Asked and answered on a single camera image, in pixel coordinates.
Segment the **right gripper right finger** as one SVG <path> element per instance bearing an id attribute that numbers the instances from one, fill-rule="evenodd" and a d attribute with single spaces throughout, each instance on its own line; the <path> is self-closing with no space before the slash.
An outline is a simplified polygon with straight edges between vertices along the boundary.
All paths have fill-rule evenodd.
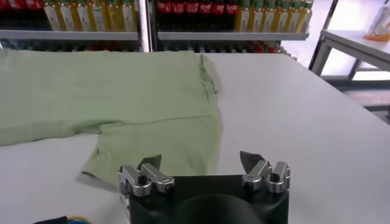
<path id="1" fill-rule="evenodd" d="M 261 155 L 240 151 L 240 160 L 245 174 L 242 176 L 246 191 L 267 191 L 282 194 L 290 189 L 291 170 L 286 162 L 277 162 L 272 166 Z"/>

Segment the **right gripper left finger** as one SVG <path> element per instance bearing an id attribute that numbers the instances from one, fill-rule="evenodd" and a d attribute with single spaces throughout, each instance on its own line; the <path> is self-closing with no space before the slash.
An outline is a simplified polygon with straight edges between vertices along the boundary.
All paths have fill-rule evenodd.
<path id="1" fill-rule="evenodd" d="M 159 168 L 162 155 L 143 158 L 134 168 L 121 166 L 118 171 L 118 191 L 122 195 L 147 197 L 153 189 L 162 194 L 170 194 L 175 186 L 174 177 L 163 174 Z"/>

